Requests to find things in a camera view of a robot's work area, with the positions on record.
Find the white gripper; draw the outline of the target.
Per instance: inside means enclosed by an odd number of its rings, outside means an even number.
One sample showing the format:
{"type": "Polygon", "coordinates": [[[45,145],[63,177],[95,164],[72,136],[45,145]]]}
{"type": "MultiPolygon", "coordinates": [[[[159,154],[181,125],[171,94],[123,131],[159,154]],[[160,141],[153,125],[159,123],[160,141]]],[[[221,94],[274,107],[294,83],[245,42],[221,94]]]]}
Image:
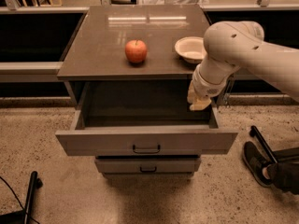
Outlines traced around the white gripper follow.
{"type": "Polygon", "coordinates": [[[201,111],[211,104],[210,97],[221,93],[227,83],[230,73],[218,66],[199,64],[192,74],[194,90],[188,90],[187,101],[191,111],[201,111]]]}

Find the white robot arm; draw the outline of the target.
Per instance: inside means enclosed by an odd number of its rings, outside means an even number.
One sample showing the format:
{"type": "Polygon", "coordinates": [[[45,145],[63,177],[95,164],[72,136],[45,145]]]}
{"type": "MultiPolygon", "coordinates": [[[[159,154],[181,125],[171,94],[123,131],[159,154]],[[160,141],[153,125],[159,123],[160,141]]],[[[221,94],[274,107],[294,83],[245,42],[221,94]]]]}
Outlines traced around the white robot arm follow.
{"type": "Polygon", "coordinates": [[[204,48],[206,56],[193,71],[188,90],[191,111],[207,108],[241,68],[299,101],[299,49],[265,42],[259,23],[216,22],[204,34],[204,48]]]}

